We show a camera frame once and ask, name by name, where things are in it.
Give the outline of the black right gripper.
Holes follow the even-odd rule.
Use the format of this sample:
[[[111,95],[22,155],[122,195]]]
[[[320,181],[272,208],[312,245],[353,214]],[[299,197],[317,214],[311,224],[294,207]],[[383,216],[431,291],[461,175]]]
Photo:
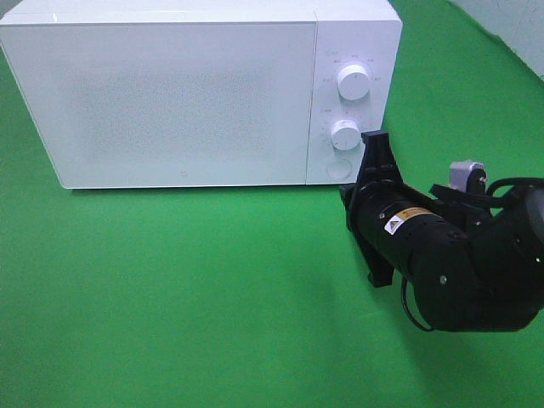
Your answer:
[[[373,286],[391,286],[394,267],[374,247],[373,237],[385,222],[379,214],[398,201],[424,207],[425,195],[405,184],[392,152],[389,133],[384,130],[361,134],[365,145],[356,183],[341,184],[340,197],[346,210],[348,230],[354,235],[369,268]]]

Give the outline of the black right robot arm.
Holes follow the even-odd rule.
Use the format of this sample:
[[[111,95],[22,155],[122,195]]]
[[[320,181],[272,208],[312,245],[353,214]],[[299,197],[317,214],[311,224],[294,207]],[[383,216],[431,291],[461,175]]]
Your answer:
[[[359,175],[342,187],[348,230],[375,287],[395,273],[425,332],[514,332],[543,308],[543,181],[489,183],[458,161],[448,185],[423,194],[400,174],[388,133],[363,133]]]

